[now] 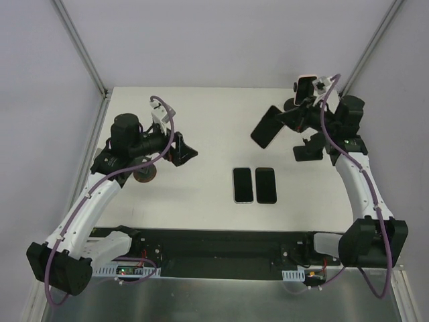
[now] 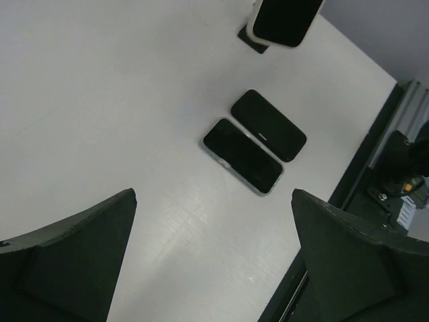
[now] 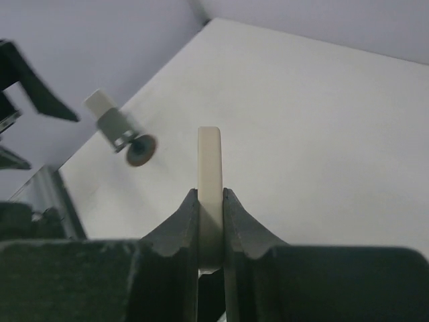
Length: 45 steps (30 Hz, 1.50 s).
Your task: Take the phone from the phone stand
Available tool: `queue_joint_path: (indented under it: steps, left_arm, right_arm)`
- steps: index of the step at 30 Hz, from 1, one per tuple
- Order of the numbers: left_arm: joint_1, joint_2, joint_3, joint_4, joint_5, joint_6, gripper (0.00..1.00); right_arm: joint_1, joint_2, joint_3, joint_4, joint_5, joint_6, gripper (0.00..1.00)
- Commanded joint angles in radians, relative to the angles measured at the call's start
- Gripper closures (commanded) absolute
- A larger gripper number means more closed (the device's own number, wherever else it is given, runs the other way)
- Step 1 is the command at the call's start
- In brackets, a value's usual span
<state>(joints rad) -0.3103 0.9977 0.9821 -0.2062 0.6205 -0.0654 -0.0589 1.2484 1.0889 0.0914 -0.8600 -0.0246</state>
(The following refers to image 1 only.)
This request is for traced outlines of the black square base stand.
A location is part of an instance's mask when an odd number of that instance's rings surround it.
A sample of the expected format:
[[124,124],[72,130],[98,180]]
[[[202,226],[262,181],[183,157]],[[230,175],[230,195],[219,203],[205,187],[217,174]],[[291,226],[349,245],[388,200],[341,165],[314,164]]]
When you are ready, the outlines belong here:
[[293,147],[293,153],[297,162],[317,161],[323,159],[323,149],[326,139],[323,133],[316,133],[310,139],[303,139],[303,146]]

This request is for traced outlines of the round brown base stand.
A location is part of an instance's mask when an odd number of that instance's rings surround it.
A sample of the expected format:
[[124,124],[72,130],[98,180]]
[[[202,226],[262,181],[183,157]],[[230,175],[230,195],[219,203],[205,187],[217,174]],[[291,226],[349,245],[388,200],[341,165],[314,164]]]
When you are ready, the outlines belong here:
[[140,183],[148,183],[152,181],[156,177],[156,174],[157,168],[154,164],[133,171],[134,179]]

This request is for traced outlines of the black phone white case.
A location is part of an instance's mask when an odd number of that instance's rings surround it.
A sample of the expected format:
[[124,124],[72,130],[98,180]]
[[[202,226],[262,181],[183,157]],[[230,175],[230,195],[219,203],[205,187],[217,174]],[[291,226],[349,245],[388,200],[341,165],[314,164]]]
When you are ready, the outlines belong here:
[[233,169],[233,190],[236,203],[253,202],[253,185],[250,168]]

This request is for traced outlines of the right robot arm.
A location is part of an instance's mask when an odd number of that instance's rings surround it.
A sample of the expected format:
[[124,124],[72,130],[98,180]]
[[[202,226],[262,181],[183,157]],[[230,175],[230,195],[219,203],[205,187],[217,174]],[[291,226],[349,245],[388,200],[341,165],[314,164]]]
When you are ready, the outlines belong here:
[[394,218],[373,182],[368,151],[357,133],[364,105],[360,98],[347,95],[335,111],[322,112],[314,97],[300,106],[288,99],[275,117],[297,133],[316,130],[302,146],[294,147],[295,159],[320,160],[328,154],[343,180],[352,209],[353,224],[346,232],[316,232],[313,241],[302,247],[302,258],[308,264],[315,265],[329,255],[346,267],[394,267],[408,236],[407,223]]

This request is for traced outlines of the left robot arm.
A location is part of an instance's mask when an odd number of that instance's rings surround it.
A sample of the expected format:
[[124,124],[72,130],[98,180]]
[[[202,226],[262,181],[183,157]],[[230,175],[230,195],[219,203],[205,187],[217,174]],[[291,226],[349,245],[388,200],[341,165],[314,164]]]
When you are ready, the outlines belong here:
[[153,165],[148,158],[152,154],[181,166],[198,152],[185,144],[179,131],[166,128],[160,120],[154,119],[149,131],[144,131],[136,115],[116,116],[111,135],[63,222],[44,243],[34,242],[27,249],[35,278],[44,283],[46,290],[54,287],[76,296],[86,288],[93,272],[105,264],[121,256],[128,261],[140,257],[138,233],[125,226],[115,228],[92,246],[86,241],[131,174]]

